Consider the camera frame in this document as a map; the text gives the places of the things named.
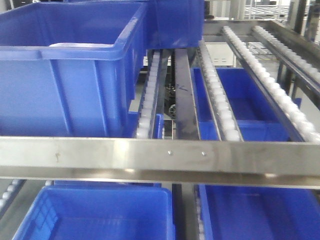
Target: blue plastic crate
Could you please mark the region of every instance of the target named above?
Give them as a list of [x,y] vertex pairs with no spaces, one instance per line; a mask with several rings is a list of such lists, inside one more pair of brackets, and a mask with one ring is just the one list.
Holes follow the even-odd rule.
[[[65,2],[90,2],[64,0]],[[147,48],[174,49],[197,47],[204,26],[204,0],[113,0],[145,2],[147,11]]]
[[[267,100],[243,68],[218,68],[217,72],[245,141],[288,140],[287,131],[279,123]],[[217,140],[201,70],[194,68],[192,75],[201,139]]]
[[206,240],[317,240],[320,205],[305,189],[200,185]]
[[154,187],[43,188],[13,240],[174,240],[171,193]]
[[146,53],[146,10],[51,2],[0,14],[0,135],[121,136]]
[[226,95],[245,141],[287,141],[266,98],[243,68],[218,68]]

